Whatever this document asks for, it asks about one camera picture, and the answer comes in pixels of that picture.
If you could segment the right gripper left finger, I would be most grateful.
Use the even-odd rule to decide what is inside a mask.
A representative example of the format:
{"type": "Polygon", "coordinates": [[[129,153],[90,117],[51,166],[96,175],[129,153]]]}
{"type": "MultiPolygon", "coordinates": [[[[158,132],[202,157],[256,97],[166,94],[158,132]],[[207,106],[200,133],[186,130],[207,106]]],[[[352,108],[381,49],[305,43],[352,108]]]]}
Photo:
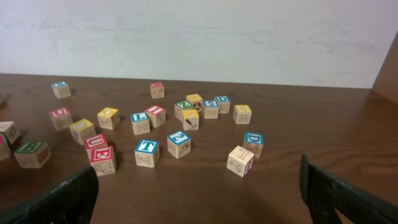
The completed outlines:
{"type": "Polygon", "coordinates": [[[54,188],[1,211],[1,223],[89,223],[99,192],[89,166],[54,188]]]}

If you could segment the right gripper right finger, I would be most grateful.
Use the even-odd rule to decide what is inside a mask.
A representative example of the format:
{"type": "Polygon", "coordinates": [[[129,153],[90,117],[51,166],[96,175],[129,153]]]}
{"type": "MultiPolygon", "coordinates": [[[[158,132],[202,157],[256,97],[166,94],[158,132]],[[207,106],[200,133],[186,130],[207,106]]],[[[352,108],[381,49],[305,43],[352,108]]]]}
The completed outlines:
{"type": "Polygon", "coordinates": [[[302,154],[299,188],[314,223],[341,223],[342,213],[353,223],[397,223],[397,206],[309,163],[302,154]]]}

